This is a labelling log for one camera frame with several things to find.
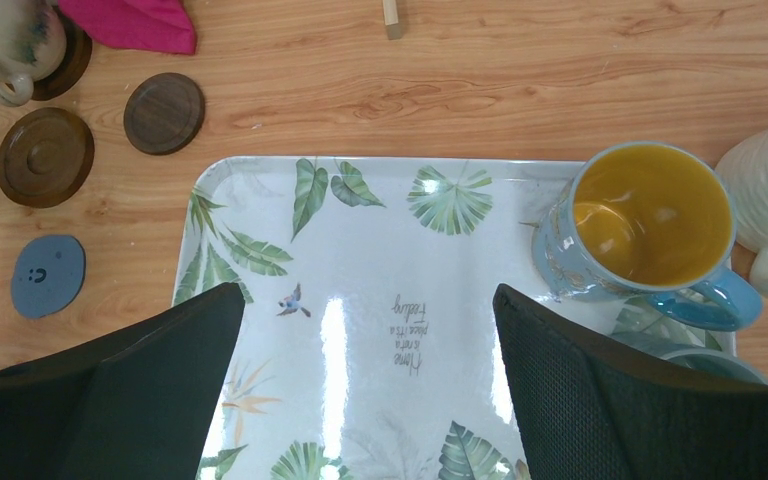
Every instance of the round wooden coaster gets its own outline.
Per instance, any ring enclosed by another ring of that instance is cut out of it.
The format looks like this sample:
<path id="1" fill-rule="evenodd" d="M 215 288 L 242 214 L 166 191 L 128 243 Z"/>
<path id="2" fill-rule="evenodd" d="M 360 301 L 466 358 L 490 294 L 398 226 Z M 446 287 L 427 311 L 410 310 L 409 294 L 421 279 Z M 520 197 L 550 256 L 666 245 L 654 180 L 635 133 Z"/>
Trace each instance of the round wooden coaster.
<path id="1" fill-rule="evenodd" d="M 188 77 L 161 73 L 143 82 L 125 106 L 125 134 L 149 155 L 177 152 L 204 122 L 204 95 Z"/>
<path id="2" fill-rule="evenodd" d="M 1 143 L 1 190 L 20 205 L 59 205 L 84 184 L 94 155 L 92 133 L 75 114 L 52 107 L 31 112 Z"/>
<path id="3" fill-rule="evenodd" d="M 92 40 L 89 35 L 75 25 L 69 17 L 63 15 L 60 9 L 54 10 L 66 33 L 66 53 L 57 70 L 42 80 L 34 82 L 33 99 L 37 101 L 51 100 L 66 93 L 78 83 L 92 57 Z"/>

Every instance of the smiley face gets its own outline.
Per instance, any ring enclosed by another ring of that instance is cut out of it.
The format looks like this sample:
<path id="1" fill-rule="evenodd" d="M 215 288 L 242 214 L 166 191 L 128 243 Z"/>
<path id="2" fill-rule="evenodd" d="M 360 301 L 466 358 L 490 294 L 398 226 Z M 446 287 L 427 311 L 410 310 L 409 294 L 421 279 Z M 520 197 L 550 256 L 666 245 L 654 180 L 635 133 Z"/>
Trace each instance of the smiley face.
<path id="1" fill-rule="evenodd" d="M 41 318 L 62 310 L 84 284 L 86 255 L 70 235 L 49 235 L 31 241 L 16 261 L 10 294 L 24 317 Z"/>

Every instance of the white tray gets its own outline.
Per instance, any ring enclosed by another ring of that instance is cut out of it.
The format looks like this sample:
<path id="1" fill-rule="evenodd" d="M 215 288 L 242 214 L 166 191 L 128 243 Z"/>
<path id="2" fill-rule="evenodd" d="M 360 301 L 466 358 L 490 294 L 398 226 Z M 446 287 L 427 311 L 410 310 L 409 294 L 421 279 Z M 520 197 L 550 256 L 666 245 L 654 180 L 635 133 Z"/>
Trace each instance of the white tray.
<path id="1" fill-rule="evenodd" d="M 733 334 L 640 301 L 552 300 L 528 224 L 580 166 L 233 157 L 210 167 L 190 199 L 174 302 L 237 281 L 248 304 L 200 478 L 423 480 L 470 464 L 509 472 L 475 478 L 528 478 L 493 320 L 499 283 L 601 333 L 645 329 L 733 353 Z"/>

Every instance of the green leaf print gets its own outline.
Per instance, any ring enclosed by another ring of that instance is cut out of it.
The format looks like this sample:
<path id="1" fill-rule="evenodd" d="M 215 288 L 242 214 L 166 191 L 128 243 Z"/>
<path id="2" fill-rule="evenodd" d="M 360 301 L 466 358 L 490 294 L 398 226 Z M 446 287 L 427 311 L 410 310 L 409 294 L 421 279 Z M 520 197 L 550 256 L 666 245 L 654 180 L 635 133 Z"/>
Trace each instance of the green leaf print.
<path id="1" fill-rule="evenodd" d="M 243 451 L 248 445 L 242 447 L 229 448 L 226 450 L 220 450 L 219 454 L 215 457 L 203 457 L 199 462 L 199 478 L 198 480 L 222 480 L 228 470 L 234 465 L 234 461 L 237 459 L 237 455 Z M 206 468 L 215 468 L 212 479 L 205 476 L 203 472 Z"/>
<path id="2" fill-rule="evenodd" d="M 349 469 L 339 458 L 327 458 L 316 443 L 293 442 L 272 467 L 272 480 L 351 480 Z"/>
<path id="3" fill-rule="evenodd" d="M 216 233 L 211 212 L 224 207 L 224 205 L 211 202 L 203 193 L 193 190 L 190 193 L 190 221 L 193 223 L 193 229 L 204 231 L 204 226 L 207 225 L 211 232 Z"/>
<path id="4" fill-rule="evenodd" d="M 181 277 L 181 282 L 178 283 L 178 288 L 175 289 L 175 297 L 172 300 L 172 305 L 178 305 L 185 302 L 196 294 L 196 287 L 198 286 L 199 273 L 201 273 L 201 245 L 196 249 L 196 256 L 190 260 L 187 270 L 184 272 L 184 276 Z"/>
<path id="5" fill-rule="evenodd" d="M 331 193 L 350 207 L 358 205 L 364 207 L 384 206 L 381 200 L 378 200 L 378 197 L 369 191 L 369 185 L 363 180 L 363 174 L 360 173 L 360 170 L 353 167 L 349 162 L 342 162 L 340 175 L 331 177 Z"/>
<path id="6" fill-rule="evenodd" d="M 249 293 L 246 285 L 242 282 L 242 280 L 240 280 L 240 276 L 234 272 L 234 269 L 231 268 L 231 265 L 229 265 L 228 262 L 226 262 L 222 257 L 219 256 L 219 254 L 216 253 L 216 250 L 213 249 L 213 246 L 208 244 L 207 262 L 204 268 L 204 278 L 202 278 L 201 282 L 201 291 L 204 292 L 210 290 L 211 288 L 225 282 L 238 284 L 240 286 L 240 291 L 243 293 L 243 298 L 246 300 L 246 303 L 254 303 L 254 299 L 252 298 L 251 293 Z"/>
<path id="7" fill-rule="evenodd" d="M 417 172 L 408 194 L 410 210 L 424 227 L 446 235 L 469 235 L 493 208 L 492 196 L 474 190 L 491 183 L 486 170 L 477 171 L 463 183 L 460 179 L 452 183 L 434 167 L 425 166 Z"/>
<path id="8" fill-rule="evenodd" d="M 454 421 L 440 455 L 441 480 L 512 480 L 514 468 L 487 440 Z"/>
<path id="9" fill-rule="evenodd" d="M 231 258 L 241 267 L 248 268 L 259 275 L 279 277 L 287 274 L 279 263 L 293 259 L 287 252 L 275 245 L 259 242 L 240 232 L 231 232 L 233 240 L 221 235 L 222 241 L 228 248 Z"/>
<path id="10" fill-rule="evenodd" d="M 245 445 L 239 448 L 232 448 L 230 450 L 221 450 L 219 452 L 219 464 L 216 466 L 216 480 L 222 480 L 222 477 L 228 473 L 231 466 L 234 465 L 234 461 L 237 459 L 237 455 L 246 448 Z"/>
<path id="11" fill-rule="evenodd" d="M 328 172 L 315 168 L 310 160 L 296 162 L 296 201 L 293 203 L 293 238 L 307 225 L 313 214 L 322 208 L 328 190 Z"/>

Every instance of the bird illustration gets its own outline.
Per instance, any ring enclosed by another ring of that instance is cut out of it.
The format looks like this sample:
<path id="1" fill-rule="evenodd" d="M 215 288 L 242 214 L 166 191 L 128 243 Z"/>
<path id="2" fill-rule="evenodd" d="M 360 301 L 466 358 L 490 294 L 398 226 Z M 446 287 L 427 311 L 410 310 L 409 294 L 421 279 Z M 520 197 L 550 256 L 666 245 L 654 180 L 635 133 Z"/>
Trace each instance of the bird illustration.
<path id="1" fill-rule="evenodd" d="M 277 316 L 281 317 L 284 315 L 289 315 L 291 313 L 296 313 L 296 310 L 301 310 L 302 313 L 305 314 L 306 317 L 310 318 L 310 311 L 308 309 L 301 306 L 299 303 L 299 300 L 302 299 L 302 286 L 300 283 L 296 284 L 296 289 L 293 290 L 293 294 L 289 297 L 285 297 L 284 300 L 281 300 L 278 302 L 278 305 L 284 308 L 284 311 L 279 313 Z"/>

